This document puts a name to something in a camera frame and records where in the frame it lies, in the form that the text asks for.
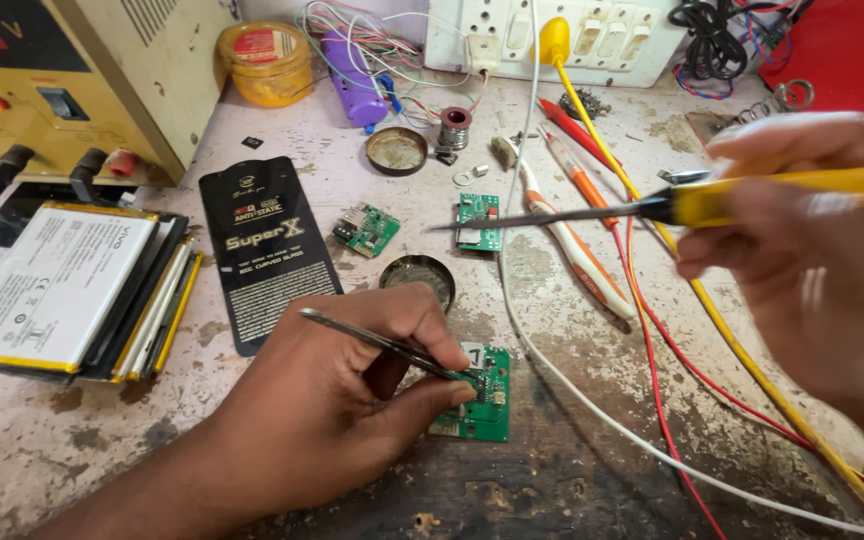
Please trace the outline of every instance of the white switch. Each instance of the white switch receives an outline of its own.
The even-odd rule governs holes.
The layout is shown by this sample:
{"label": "white switch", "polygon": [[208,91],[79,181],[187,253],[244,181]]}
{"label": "white switch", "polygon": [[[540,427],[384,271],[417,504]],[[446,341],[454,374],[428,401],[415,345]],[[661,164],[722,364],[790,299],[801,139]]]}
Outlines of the white switch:
{"label": "white switch", "polygon": [[624,22],[610,22],[606,29],[606,37],[599,45],[599,57],[610,58],[618,52],[618,48],[625,42],[627,28]]}
{"label": "white switch", "polygon": [[586,20],[579,39],[575,42],[575,54],[579,56],[588,55],[593,50],[595,40],[602,32],[602,21],[597,19]]}
{"label": "white switch", "polygon": [[639,53],[642,52],[642,44],[652,35],[652,29],[648,26],[636,26],[631,29],[631,38],[629,44],[622,51],[622,60],[635,60]]}
{"label": "white switch", "polygon": [[532,28],[532,17],[528,13],[518,12],[511,18],[509,35],[505,38],[505,46],[510,49],[522,49],[529,38]]}

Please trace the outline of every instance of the yellow jar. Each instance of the yellow jar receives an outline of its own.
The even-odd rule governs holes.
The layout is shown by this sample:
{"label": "yellow jar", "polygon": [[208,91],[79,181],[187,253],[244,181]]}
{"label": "yellow jar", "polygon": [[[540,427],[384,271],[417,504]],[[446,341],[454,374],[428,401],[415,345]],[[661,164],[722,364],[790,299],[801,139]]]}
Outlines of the yellow jar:
{"label": "yellow jar", "polygon": [[312,92],[311,52],[298,29],[246,22],[219,35],[219,53],[235,88],[262,107],[285,107]]}

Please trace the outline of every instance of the purple battery holder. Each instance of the purple battery holder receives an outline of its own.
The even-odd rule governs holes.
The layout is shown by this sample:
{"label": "purple battery holder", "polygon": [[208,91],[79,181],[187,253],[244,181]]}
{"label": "purple battery holder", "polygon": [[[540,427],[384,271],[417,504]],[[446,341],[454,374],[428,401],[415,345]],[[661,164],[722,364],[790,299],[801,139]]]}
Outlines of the purple battery holder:
{"label": "purple battery holder", "polygon": [[348,121],[360,128],[382,121],[389,114],[389,105],[382,99],[376,79],[355,69],[358,67],[362,71],[369,71],[359,49],[350,46],[346,37],[338,31],[329,30],[321,40],[321,53],[332,65],[332,84],[339,94]]}

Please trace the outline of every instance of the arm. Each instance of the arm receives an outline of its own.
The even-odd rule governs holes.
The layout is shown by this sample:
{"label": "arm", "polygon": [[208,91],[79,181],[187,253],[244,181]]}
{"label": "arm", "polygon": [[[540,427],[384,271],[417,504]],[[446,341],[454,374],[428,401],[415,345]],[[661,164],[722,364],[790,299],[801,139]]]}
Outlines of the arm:
{"label": "arm", "polygon": [[314,308],[469,367],[424,283],[293,301],[246,373],[202,423],[60,514],[32,538],[214,538],[314,507],[378,478],[443,411],[475,397],[297,314]]}

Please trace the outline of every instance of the dirty workbench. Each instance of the dirty workbench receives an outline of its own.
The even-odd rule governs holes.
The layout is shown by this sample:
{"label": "dirty workbench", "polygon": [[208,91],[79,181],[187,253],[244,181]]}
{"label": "dirty workbench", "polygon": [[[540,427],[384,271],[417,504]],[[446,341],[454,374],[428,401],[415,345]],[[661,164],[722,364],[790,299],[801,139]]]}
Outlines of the dirty workbench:
{"label": "dirty workbench", "polygon": [[[764,95],[755,79],[740,80],[724,102],[691,97],[663,77],[649,89],[596,88],[611,112],[596,121],[643,192],[657,190],[659,169],[706,165],[685,121],[689,112],[737,112]],[[470,81],[466,92],[478,92]],[[378,286],[382,269],[406,254],[445,263],[458,298],[448,322],[457,338],[510,351],[508,444],[422,437],[376,482],[334,502],[270,516],[233,538],[707,538],[712,532],[677,474],[647,457],[582,408],[561,385],[528,361],[502,300],[497,260],[458,250],[450,234],[426,226],[452,219],[461,191],[498,195],[505,207],[511,173],[487,146],[494,135],[522,127],[528,83],[495,79],[475,113],[471,141],[449,168],[430,160],[404,178],[379,175],[366,162],[362,129],[351,129],[329,82],[280,110],[246,104],[226,90],[178,189],[140,189],[138,206],[191,218],[207,253],[173,352],[155,385],[78,382],[69,388],[0,374],[0,537],[21,534],[66,508],[213,411],[251,358],[234,352],[218,274],[211,256],[198,179],[244,160],[292,158],[326,236],[343,210],[366,201],[398,217],[402,229],[388,249],[366,259],[328,241],[346,293]],[[561,87],[543,83],[542,97]],[[446,89],[420,94],[441,106],[464,98]],[[390,125],[404,125],[398,118]],[[435,129],[426,129],[426,138]],[[246,137],[265,141],[257,150]],[[606,199],[622,200],[621,184],[564,136]],[[543,194],[560,210],[586,204],[546,151],[532,140],[527,157]],[[489,172],[460,188],[451,175],[488,164]],[[513,207],[522,211],[518,201]],[[706,374],[753,407],[780,415],[716,332],[653,234],[637,224],[636,269],[643,293],[678,343]],[[594,222],[575,225],[610,275],[625,283],[611,237]],[[666,448],[654,412],[638,322],[623,330],[567,271],[544,228],[515,229],[506,251],[513,301],[526,332],[570,379],[609,414]],[[864,436],[847,420],[796,388],[769,360],[731,276],[709,272],[704,283],[738,338],[820,433],[853,467],[864,470]],[[658,371],[672,432],[683,459],[765,497],[835,518],[858,511],[814,460],[769,429],[726,406],[676,361],[653,331]],[[822,538],[841,535],[697,482],[725,533],[733,538]]]}

